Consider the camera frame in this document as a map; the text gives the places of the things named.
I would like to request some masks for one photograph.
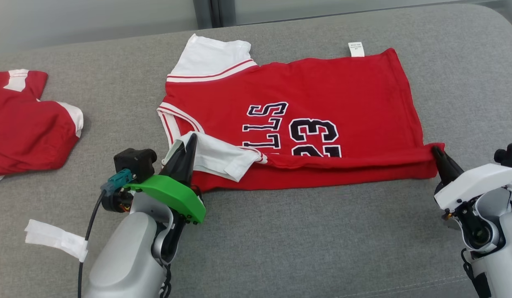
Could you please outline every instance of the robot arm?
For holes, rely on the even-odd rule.
[[[86,297],[169,296],[180,234],[187,223],[201,223],[206,211],[191,185],[196,145],[193,135],[186,147],[171,151],[159,175],[153,175],[152,150],[128,149],[114,157],[114,179],[127,178],[116,183],[121,189],[107,192],[102,204],[129,215],[95,261]],[[462,231],[464,270],[479,298],[512,298],[512,144],[496,153],[500,165],[466,172],[438,147],[433,154],[441,177],[434,198],[445,210],[442,218]]]
[[[433,154],[442,180],[434,198],[462,231],[464,270],[479,298],[512,297],[512,144],[496,152],[500,165],[466,172],[439,148]]]
[[[156,154],[127,149],[114,157],[116,171],[133,181],[102,199],[108,211],[129,212],[89,274],[88,298],[165,298],[171,292],[171,262],[186,223],[201,223],[205,207],[191,188],[197,136],[174,150],[159,175]]]

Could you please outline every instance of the couch cushion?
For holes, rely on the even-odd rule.
[[[38,49],[2,57],[0,70],[42,70],[42,100],[80,107],[82,137],[57,171],[0,182],[0,297],[75,297],[77,260],[24,243],[29,219],[85,233],[99,186],[123,149],[167,152],[155,109],[193,32]],[[475,5],[443,5],[203,30],[246,40],[258,64],[367,55],[393,47],[407,73],[424,141],[445,142],[463,168],[512,142],[512,27]],[[434,180],[205,195],[172,265],[172,297],[474,297],[460,233],[443,226]],[[97,215],[85,263],[124,215]]]

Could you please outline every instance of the white tape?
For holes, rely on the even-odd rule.
[[[24,231],[27,232],[26,243],[61,249],[69,255],[78,258],[80,262],[85,261],[89,252],[87,250],[89,242],[85,241],[84,237],[66,232],[62,228],[57,228],[50,224],[30,219]]]

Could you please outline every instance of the red stripe trim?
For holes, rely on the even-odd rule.
[[[197,125],[195,124],[195,122],[193,122],[193,121],[189,120],[189,119],[188,119],[187,117],[185,117],[184,115],[181,115],[181,114],[177,113],[176,111],[170,110],[170,109],[168,109],[168,108],[166,108],[166,107],[162,107],[162,106],[160,106],[160,107],[158,107],[158,108],[159,108],[159,109],[166,110],[166,111],[168,111],[170,114],[175,115],[175,116],[177,116],[177,117],[180,117],[180,118],[182,118],[182,119],[184,119],[184,120],[188,121],[188,122],[193,126],[193,128],[195,128],[195,130],[197,130],[197,131],[199,130],[199,126],[197,126]]]
[[[205,77],[214,77],[214,76],[222,75],[222,74],[223,74],[223,73],[225,73],[225,72],[228,72],[228,71],[230,71],[230,70],[233,70],[233,69],[234,69],[234,68],[236,68],[237,66],[243,65],[243,64],[245,64],[245,63],[247,63],[247,62],[251,62],[251,61],[253,61],[253,60],[252,60],[252,59],[250,59],[250,60],[246,60],[246,61],[241,62],[241,63],[239,63],[239,64],[237,64],[237,65],[235,65],[235,66],[232,66],[231,68],[228,68],[227,70],[224,70],[224,71],[223,71],[223,72],[221,72],[221,73],[214,74],[214,75],[205,75],[205,76],[179,76],[179,75],[171,75],[171,74],[168,74],[168,75],[167,75],[167,77],[178,77],[178,78],[180,78],[180,79],[197,79],[197,78],[205,78]]]
[[[242,147],[241,149],[257,152],[258,155],[260,156],[260,160],[258,160],[256,162],[260,162],[263,160],[263,153],[261,153],[261,151],[259,151],[258,149],[252,148],[252,147]]]
[[[171,135],[171,129],[169,128],[169,124],[167,124],[166,115],[162,114],[162,118],[163,118],[163,122],[166,124],[166,127],[167,127],[167,133],[168,133],[168,137],[169,137],[169,141],[170,141],[169,145],[171,146],[174,143],[173,136]]]

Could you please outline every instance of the white tag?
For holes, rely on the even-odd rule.
[[[24,231],[27,232],[26,243],[61,249],[69,255],[78,258],[80,262],[85,261],[89,252],[87,251],[89,242],[85,241],[85,238],[50,224],[30,219]]]
[[[364,49],[362,48],[362,42],[348,42],[352,57],[364,57]]]

